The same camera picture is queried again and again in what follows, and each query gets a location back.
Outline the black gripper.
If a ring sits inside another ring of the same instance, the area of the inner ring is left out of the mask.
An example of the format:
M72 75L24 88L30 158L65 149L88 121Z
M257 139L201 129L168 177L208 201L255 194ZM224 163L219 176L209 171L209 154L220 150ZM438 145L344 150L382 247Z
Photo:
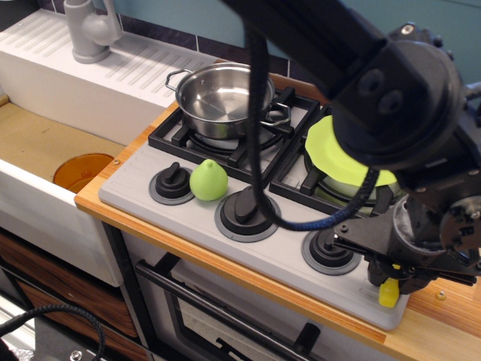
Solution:
M429 211L410 196L380 216L335 226L339 246L361 254L376 287L398 279L400 294L411 294L438 278L473 286L480 277L480 197Z

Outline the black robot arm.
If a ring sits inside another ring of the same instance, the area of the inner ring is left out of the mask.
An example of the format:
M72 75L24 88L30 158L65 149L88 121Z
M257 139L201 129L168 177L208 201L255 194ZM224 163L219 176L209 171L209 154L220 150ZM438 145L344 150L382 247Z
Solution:
M384 35L339 1L230 1L250 52L247 140L261 212L291 231L326 229L362 254L368 277L403 294L445 278L480 275L480 111L477 85L463 83L439 40L414 30ZM335 137L368 167L349 204L322 220L277 216L260 186L261 100L268 43L313 78L333 107Z

